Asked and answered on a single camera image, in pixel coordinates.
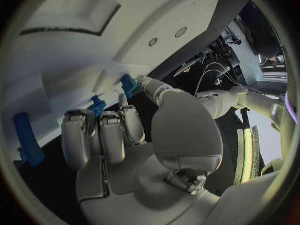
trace purple light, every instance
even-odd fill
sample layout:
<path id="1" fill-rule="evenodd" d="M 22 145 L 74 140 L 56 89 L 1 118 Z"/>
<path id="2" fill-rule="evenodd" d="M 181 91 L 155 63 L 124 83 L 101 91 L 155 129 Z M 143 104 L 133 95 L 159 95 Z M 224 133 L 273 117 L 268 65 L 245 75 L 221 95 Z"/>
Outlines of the purple light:
<path id="1" fill-rule="evenodd" d="M 290 104 L 288 92 L 286 92 L 286 94 L 285 94 L 285 105 L 286 105 L 286 108 L 287 108 L 291 118 L 295 121 L 296 124 L 298 124 L 297 115 L 294 112 L 294 109 L 292 108 L 292 106 Z"/>

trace round hole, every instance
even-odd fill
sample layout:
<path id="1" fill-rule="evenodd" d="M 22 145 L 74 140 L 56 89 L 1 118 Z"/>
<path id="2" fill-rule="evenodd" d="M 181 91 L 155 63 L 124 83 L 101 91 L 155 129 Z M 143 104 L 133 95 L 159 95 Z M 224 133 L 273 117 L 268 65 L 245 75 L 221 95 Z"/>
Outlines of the round hole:
<path id="1" fill-rule="evenodd" d="M 175 37 L 176 37 L 176 38 L 180 38 L 183 34 L 186 33 L 187 30 L 188 30 L 187 27 L 183 27 L 183 28 L 179 29 L 179 31 L 176 32 Z"/>
<path id="2" fill-rule="evenodd" d="M 153 39 L 149 42 L 149 46 L 152 47 L 152 46 L 154 46 L 157 42 L 158 42 L 158 39 L 157 39 L 157 38 L 153 38 Z"/>

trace blue handle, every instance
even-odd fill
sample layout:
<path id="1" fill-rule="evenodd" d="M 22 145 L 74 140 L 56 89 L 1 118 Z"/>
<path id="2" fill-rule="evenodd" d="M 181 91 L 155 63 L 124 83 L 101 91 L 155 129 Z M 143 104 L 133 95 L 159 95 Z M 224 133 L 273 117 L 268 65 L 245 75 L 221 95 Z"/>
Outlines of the blue handle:
<path id="1" fill-rule="evenodd" d="M 13 122 L 27 161 L 32 167 L 39 166 L 45 160 L 45 154 L 36 140 L 28 114 L 18 113 L 14 116 Z"/>

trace white wire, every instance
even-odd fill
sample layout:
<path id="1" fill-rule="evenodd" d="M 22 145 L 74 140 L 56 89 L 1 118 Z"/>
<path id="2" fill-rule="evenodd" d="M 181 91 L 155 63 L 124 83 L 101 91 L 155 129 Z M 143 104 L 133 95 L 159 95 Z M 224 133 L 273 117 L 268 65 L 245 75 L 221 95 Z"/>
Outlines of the white wire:
<path id="1" fill-rule="evenodd" d="M 218 72 L 218 73 L 220 73 L 220 74 L 223 73 L 223 72 L 221 72 L 221 71 L 219 71 L 219 70 L 215 70 L 215 69 L 211 69 L 211 70 L 208 70 L 208 71 L 207 71 L 208 67 L 209 67 L 210 65 L 212 65 L 212 64 L 217 64 L 217 65 L 221 66 L 221 67 L 226 71 L 226 73 L 228 72 L 228 70 L 227 70 L 221 63 L 218 63 L 218 62 L 212 62 L 212 63 L 208 64 L 207 67 L 206 67 L 205 70 L 204 70 L 203 75 L 201 76 L 201 78 L 200 78 L 200 80 L 199 80 L 199 82 L 198 82 L 198 85 L 197 85 L 197 88 L 196 88 L 196 91 L 195 91 L 194 96 L 197 95 L 197 92 L 198 92 L 198 90 L 199 90 L 200 84 L 201 84 L 201 82 L 202 82 L 203 77 L 205 76 L 205 74 L 207 74 L 207 73 L 209 73 L 209 72 Z M 244 87 L 244 88 L 248 88 L 249 90 L 254 90 L 254 91 L 256 91 L 256 92 L 259 93 L 259 94 L 264 94 L 263 92 L 258 91 L 258 90 L 254 89 L 254 88 L 252 88 L 252 87 L 248 87 L 248 86 L 245 86 L 245 85 L 240 84 L 239 82 L 235 81 L 234 78 L 233 78 L 230 74 L 228 74 L 228 75 L 223 74 L 223 75 L 224 75 L 225 77 L 227 77 L 232 83 L 234 83 L 234 84 L 236 84 L 236 85 L 238 85 L 238 86 L 241 86 L 241 87 Z"/>

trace blue plastic part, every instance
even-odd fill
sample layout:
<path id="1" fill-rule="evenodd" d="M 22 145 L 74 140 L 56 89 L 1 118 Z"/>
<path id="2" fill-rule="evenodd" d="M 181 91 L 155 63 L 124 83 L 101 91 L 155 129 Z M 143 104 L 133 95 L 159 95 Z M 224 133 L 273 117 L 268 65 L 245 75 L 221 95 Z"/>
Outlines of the blue plastic part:
<path id="1" fill-rule="evenodd" d="M 90 106 L 88 109 L 92 110 L 95 114 L 95 117 L 98 118 L 103 113 L 104 108 L 106 107 L 107 104 L 105 101 L 100 100 L 98 96 L 93 96 L 91 100 L 93 101 L 94 104 Z"/>
<path id="2" fill-rule="evenodd" d="M 139 87 L 137 82 L 129 75 L 126 74 L 121 78 L 122 88 L 128 99 L 133 97 L 133 92 Z"/>
<path id="3" fill-rule="evenodd" d="M 36 140 L 28 114 L 18 113 L 14 116 L 13 122 L 21 144 L 21 158 L 27 160 L 32 167 L 39 166 L 45 160 L 45 154 Z"/>

